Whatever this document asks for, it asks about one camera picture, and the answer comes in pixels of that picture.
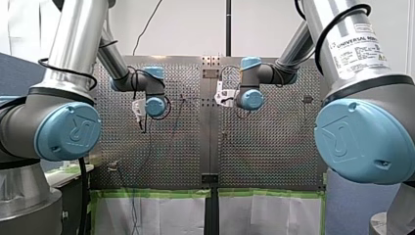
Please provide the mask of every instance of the light blue joint cap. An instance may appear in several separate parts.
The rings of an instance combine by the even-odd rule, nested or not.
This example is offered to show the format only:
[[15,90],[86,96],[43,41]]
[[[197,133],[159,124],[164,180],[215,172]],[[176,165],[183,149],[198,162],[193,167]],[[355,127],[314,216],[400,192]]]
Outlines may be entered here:
[[395,184],[415,172],[415,146],[408,132],[369,102],[330,103],[317,117],[314,137],[326,164],[348,180]]
[[165,111],[165,103],[158,97],[152,97],[146,101],[146,113],[150,117],[159,117]]
[[85,157],[98,142],[101,120],[90,105],[72,102],[60,106],[43,119],[34,137],[41,159],[52,162]]
[[241,97],[242,109],[248,111],[258,110],[263,105],[263,95],[258,90],[249,90]]
[[246,57],[241,61],[241,71],[259,66],[262,64],[260,57]]
[[162,67],[144,67],[143,71],[148,72],[157,79],[164,79],[164,69]]

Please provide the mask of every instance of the metal bracket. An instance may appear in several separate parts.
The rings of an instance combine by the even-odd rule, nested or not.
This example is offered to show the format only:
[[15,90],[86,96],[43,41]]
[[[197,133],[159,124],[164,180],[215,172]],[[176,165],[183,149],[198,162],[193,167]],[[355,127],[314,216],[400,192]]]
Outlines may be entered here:
[[219,177],[217,173],[206,173],[202,174],[202,183],[218,183]]
[[219,70],[203,70],[203,78],[213,78],[218,79],[219,78]]

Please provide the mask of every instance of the robotic arm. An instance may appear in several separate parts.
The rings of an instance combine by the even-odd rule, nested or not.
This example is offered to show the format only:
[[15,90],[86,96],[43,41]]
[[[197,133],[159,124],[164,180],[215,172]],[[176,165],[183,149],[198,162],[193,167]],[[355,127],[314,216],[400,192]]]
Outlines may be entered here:
[[302,5],[306,22],[275,65],[256,57],[242,60],[237,106],[260,109],[261,83],[296,82],[299,62],[314,46],[317,68],[330,87],[314,129],[326,164],[359,183],[415,180],[415,86],[388,66],[367,17],[371,8],[358,0],[303,0]]
[[162,115],[163,69],[130,71],[113,40],[103,30],[108,0],[67,1],[43,81],[32,86],[24,104],[3,109],[1,146],[7,156],[48,161],[84,157],[98,141],[101,121],[88,91],[97,58],[115,91],[145,91],[145,111]]
[[[62,13],[50,57],[39,61],[47,68],[42,82],[26,97],[0,98],[0,227],[6,234],[61,234],[61,193],[49,188],[39,159],[77,160],[96,145],[102,124],[88,92],[97,85],[97,55],[114,90],[146,93],[141,115],[158,117],[166,108],[163,69],[129,70],[103,30],[115,0],[55,3]],[[22,226],[45,218],[48,225]]]

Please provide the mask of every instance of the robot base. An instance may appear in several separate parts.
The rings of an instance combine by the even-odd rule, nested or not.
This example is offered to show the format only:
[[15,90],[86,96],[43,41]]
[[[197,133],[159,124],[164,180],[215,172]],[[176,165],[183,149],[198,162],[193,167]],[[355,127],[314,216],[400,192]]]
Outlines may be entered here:
[[1,234],[60,235],[62,233],[62,194],[53,189],[47,201],[18,211],[9,217],[0,216]]
[[0,170],[0,234],[60,235],[62,193],[40,164]]

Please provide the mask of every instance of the white wall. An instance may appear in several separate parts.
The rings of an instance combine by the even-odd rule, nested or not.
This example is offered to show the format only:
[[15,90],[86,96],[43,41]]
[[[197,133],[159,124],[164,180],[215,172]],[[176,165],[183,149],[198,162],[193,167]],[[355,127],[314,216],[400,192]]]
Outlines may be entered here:
[[[110,10],[121,54],[132,54],[158,1],[118,0]],[[370,18],[396,71],[415,72],[415,41],[409,39],[414,1],[364,0],[372,5]],[[234,0],[232,14],[233,56],[278,57],[300,24],[293,0]],[[58,21],[51,0],[0,0],[0,52],[30,61],[47,57]],[[137,55],[218,54],[225,54],[225,0],[164,0],[137,50]]]

